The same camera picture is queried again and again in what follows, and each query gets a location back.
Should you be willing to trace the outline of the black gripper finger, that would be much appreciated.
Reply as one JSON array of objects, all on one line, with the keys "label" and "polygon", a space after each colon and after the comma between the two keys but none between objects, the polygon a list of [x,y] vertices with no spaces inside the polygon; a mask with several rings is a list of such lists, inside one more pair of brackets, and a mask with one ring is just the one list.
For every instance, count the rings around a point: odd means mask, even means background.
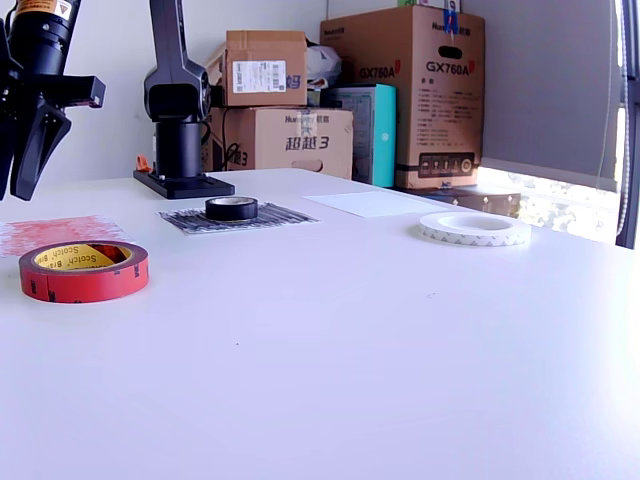
[{"label": "black gripper finger", "polygon": [[2,117],[0,124],[0,199],[4,198],[15,149],[15,118]]},{"label": "black gripper finger", "polygon": [[70,131],[65,112],[43,97],[32,99],[18,117],[10,193],[30,201],[52,152]]}]

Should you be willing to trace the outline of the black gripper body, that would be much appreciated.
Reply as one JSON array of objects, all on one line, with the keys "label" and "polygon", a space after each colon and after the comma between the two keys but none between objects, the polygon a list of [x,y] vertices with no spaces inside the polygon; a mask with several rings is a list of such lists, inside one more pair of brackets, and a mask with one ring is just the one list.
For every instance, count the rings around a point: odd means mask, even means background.
[{"label": "black gripper body", "polygon": [[36,116],[37,112],[44,125],[64,123],[66,108],[101,108],[105,92],[105,84],[96,76],[34,74],[19,64],[3,64],[1,124],[35,124],[36,120],[28,120],[27,116]]}]

